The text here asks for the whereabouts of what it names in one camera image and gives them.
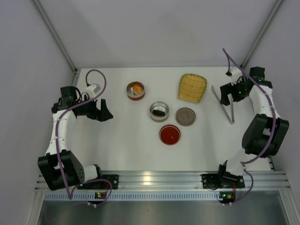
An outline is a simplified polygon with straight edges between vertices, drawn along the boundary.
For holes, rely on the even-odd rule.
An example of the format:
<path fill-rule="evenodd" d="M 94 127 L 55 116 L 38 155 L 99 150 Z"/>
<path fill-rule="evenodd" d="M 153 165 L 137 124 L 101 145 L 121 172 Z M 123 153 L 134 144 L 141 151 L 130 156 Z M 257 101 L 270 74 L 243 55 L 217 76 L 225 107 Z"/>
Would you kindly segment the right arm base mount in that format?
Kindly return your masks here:
<path fill-rule="evenodd" d="M 204 173 L 201 175 L 201 178 L 204 189 L 245 188 L 243 176 L 236 176 L 230 173 L 223 175 L 218 173 Z"/>

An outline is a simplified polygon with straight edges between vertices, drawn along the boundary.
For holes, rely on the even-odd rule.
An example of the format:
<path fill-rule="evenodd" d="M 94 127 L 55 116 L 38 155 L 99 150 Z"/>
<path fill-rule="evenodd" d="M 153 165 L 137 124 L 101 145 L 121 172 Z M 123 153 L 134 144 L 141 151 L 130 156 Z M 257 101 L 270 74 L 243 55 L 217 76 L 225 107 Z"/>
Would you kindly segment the orange food piece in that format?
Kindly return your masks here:
<path fill-rule="evenodd" d="M 140 95 L 143 93 L 143 87 L 138 84 L 133 85 L 132 89 L 133 89 L 134 95 Z"/>

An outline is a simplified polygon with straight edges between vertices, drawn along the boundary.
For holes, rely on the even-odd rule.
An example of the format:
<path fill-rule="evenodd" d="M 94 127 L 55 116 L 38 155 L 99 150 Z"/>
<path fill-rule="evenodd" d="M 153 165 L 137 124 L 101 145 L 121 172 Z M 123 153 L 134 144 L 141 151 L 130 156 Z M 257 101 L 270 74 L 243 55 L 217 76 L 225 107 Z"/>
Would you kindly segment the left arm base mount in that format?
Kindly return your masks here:
<path fill-rule="evenodd" d="M 104 174 L 102 178 L 89 180 L 82 185 L 79 185 L 77 189 L 82 190 L 108 190 L 111 189 L 108 181 L 112 185 L 112 189 L 118 189 L 119 175 L 117 174 Z"/>

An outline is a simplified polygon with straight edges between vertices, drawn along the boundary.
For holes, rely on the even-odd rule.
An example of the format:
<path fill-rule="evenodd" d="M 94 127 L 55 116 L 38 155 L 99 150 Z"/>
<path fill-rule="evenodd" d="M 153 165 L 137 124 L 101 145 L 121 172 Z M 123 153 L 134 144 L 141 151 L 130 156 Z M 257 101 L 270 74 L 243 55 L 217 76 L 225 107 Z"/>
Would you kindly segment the black spiky food piece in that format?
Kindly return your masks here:
<path fill-rule="evenodd" d="M 154 110 L 152 111 L 152 114 L 153 114 L 154 116 L 156 116 L 156 117 L 164 117 L 164 116 L 166 116 L 167 112 L 161 111 L 161 110 L 158 110 L 158 109 L 154 109 Z"/>

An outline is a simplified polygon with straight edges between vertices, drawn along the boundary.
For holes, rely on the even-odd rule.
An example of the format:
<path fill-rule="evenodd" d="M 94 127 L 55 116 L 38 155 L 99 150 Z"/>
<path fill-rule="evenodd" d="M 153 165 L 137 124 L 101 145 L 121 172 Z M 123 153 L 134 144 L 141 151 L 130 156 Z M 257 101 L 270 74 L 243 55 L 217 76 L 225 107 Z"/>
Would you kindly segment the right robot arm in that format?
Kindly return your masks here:
<path fill-rule="evenodd" d="M 219 165 L 218 182 L 222 187 L 244 187 L 243 172 L 247 165 L 254 162 L 254 159 L 246 160 L 245 156 L 254 155 L 258 159 L 276 155 L 288 131 L 289 121 L 282 119 L 275 109 L 273 85 L 265 79 L 264 68 L 252 67 L 245 76 L 233 67 L 228 69 L 226 75 L 231 81 L 220 86 L 221 97 L 218 101 L 221 108 L 233 106 L 234 102 L 249 97 L 254 118 L 242 137 L 242 149 L 232 159 Z"/>

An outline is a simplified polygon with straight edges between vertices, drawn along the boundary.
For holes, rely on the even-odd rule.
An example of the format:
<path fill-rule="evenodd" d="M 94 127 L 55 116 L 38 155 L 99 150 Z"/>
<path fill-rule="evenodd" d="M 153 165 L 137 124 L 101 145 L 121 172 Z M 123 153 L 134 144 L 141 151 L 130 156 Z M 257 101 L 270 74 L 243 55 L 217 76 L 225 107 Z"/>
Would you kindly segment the beige steel container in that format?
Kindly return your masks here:
<path fill-rule="evenodd" d="M 169 106 L 161 101 L 154 102 L 149 109 L 150 117 L 155 122 L 166 121 L 169 117 Z"/>

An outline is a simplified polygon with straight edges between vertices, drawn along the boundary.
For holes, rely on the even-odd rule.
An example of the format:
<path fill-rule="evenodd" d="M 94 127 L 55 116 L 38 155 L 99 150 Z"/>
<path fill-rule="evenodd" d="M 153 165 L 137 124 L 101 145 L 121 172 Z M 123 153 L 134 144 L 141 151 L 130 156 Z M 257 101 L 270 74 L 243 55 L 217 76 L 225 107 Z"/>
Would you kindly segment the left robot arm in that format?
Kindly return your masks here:
<path fill-rule="evenodd" d="M 37 162 L 52 191 L 103 177 L 97 164 L 83 166 L 72 153 L 72 132 L 79 116 L 100 122 L 113 118 L 107 109 L 105 99 L 101 100 L 101 108 L 97 108 L 96 97 L 102 94 L 98 84 L 87 86 L 85 97 L 82 97 L 79 89 L 74 86 L 62 87 L 60 91 L 61 97 L 52 107 L 53 130 L 50 143 L 45 155 L 39 157 Z"/>

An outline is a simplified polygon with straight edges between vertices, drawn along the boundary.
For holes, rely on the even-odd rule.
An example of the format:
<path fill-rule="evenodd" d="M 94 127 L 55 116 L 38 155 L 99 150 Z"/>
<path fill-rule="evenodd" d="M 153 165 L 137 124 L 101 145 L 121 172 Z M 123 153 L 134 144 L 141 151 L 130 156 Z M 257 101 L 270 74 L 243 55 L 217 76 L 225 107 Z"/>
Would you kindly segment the metal tongs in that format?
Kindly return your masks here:
<path fill-rule="evenodd" d="M 216 93 L 215 88 L 214 88 L 213 85 L 211 86 L 211 91 L 212 91 L 213 95 L 215 96 L 216 100 L 218 101 L 218 103 L 219 103 L 219 105 L 220 105 L 223 113 L 225 114 L 228 122 L 231 125 L 234 124 L 235 118 L 234 118 L 234 107 L 233 107 L 233 97 L 232 97 L 232 95 L 230 95 L 230 107 L 231 107 L 230 108 L 231 109 L 230 112 L 231 112 L 231 115 L 229 115 L 228 112 L 227 112 L 227 110 L 225 109 L 225 106 L 220 103 L 220 98 L 218 97 L 218 95 L 217 95 L 217 93 Z"/>

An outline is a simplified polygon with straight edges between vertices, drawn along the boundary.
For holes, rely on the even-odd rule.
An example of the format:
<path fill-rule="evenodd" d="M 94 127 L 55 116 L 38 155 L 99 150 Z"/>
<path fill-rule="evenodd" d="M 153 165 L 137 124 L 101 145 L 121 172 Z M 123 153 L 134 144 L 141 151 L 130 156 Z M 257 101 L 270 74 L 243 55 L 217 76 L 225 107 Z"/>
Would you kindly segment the beige lid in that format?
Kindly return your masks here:
<path fill-rule="evenodd" d="M 192 109 L 183 107 L 177 110 L 175 119 L 181 126 L 188 127 L 194 124 L 196 114 Z"/>

